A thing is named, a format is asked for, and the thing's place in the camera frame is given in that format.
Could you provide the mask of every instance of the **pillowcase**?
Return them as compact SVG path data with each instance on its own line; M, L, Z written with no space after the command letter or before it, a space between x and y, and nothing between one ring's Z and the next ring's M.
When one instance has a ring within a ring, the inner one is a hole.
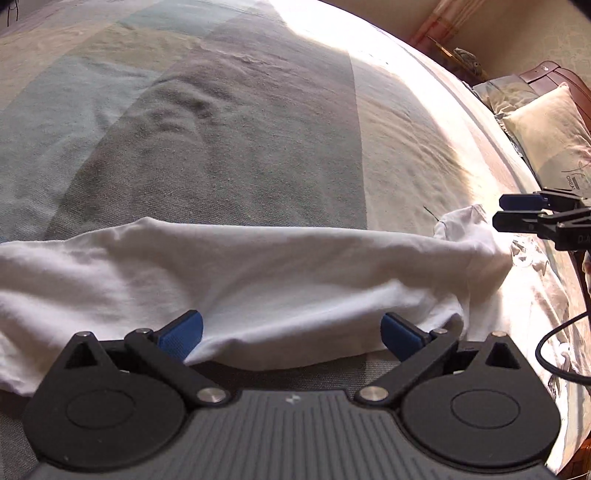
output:
M517 75L489 80L476 85L474 91L493 113L511 113L539 98Z
M567 83L503 118L544 188L591 197L591 135Z

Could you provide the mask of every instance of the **wooden headboard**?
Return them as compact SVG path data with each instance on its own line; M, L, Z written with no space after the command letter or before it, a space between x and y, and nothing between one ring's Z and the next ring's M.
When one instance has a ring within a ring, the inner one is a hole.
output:
M569 84L570 93L574 102L577 104L579 112L583 117L587 129L591 130L591 90L585 85L585 82L571 70L562 68L556 62L546 60L540 63L536 68L520 75L521 79L529 83L538 95L551 92L563 82ZM583 258L585 252L570 252L570 259L579 278L579 284L583 292L585 305L591 310L591 297L587 293L587 284L583 273Z
M591 90L575 72L562 68L554 61L546 60L533 70L522 73L520 77L529 83L538 95L554 90L563 82L568 83L585 125L591 130Z

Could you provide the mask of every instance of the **curtain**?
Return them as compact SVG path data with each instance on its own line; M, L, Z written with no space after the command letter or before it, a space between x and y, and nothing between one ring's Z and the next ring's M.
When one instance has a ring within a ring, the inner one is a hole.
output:
M441 0L409 43L417 50L427 53L432 45L428 36L442 44L449 41L484 1Z

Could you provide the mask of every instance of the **gray ribbed plate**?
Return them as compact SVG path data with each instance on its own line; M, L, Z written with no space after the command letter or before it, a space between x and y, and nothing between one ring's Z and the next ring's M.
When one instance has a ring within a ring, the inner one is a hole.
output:
M61 471L42 463L31 480L467 480L486 475L440 465L400 433L385 410L342 391L246 390L227 407L199 410L173 445L117 472ZM556 478L543 466L495 475Z

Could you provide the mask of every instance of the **beige pillow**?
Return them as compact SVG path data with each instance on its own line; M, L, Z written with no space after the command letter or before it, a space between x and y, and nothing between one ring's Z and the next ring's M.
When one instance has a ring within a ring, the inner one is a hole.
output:
M567 83L503 118L545 188L591 197L591 135Z

